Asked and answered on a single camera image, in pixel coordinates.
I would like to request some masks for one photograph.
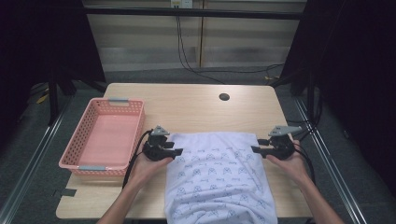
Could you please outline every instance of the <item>person's right arm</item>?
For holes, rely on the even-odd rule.
[[[266,158],[273,164],[278,165],[300,188],[316,223],[344,223],[312,182],[305,170],[303,158],[299,153],[294,152],[291,157],[284,161],[280,161],[271,155]]]

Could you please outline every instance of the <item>basket handle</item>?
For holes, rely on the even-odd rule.
[[[128,103],[128,98],[125,97],[110,97],[108,98],[109,102],[119,102],[119,103]]]
[[[94,165],[82,165],[78,167],[79,170],[82,171],[105,171],[105,166],[94,166]]]

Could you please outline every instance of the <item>person's left arm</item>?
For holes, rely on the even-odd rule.
[[[143,153],[139,155],[128,183],[97,223],[123,223],[139,190],[146,185],[156,171],[172,160],[172,158],[165,158],[161,161],[150,161]]]

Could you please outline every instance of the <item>power outlet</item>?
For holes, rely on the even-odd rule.
[[[192,8],[192,0],[181,0],[181,7]]]
[[[171,8],[181,8],[181,0],[171,0]]]

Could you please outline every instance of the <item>aluminum rail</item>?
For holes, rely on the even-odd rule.
[[[50,147],[50,143],[52,142],[53,137],[58,132],[59,126],[62,123],[64,118],[64,112],[69,107],[72,101],[72,96],[68,97],[63,110],[61,111],[58,118],[53,122],[51,126],[49,126],[44,133],[43,138],[35,149],[35,153],[27,164],[23,174],[18,180],[17,185],[14,187],[14,190],[11,191],[9,196],[7,197],[3,207],[0,210],[0,224],[8,224],[11,223],[14,218],[22,200],[25,196],[27,190],[32,183],[33,177],[35,176],[35,172],[38,169],[40,162],[43,160],[48,148]]]
[[[170,7],[35,7],[45,13],[246,18],[299,21],[311,18],[302,12],[269,12]]]
[[[300,115],[304,120],[308,120],[307,110],[305,107],[304,102],[300,98],[295,98],[295,104],[300,112]],[[334,160],[332,159],[332,154],[330,153],[329,149],[327,148],[326,144],[323,141],[320,133],[317,129],[314,129],[312,125],[307,122],[306,127],[309,131],[311,131],[311,137],[314,141],[315,145],[317,146],[318,153],[320,157],[323,159],[323,162],[329,171],[330,177],[332,178],[332,182],[334,183],[335,187],[338,190],[338,193],[341,196],[341,199],[346,206],[346,210],[348,211],[350,217],[352,218],[353,223],[366,224],[366,219],[357,203],[355,197],[352,195],[347,183],[345,182],[344,178],[341,176],[340,171],[338,170],[337,165],[335,164]]]

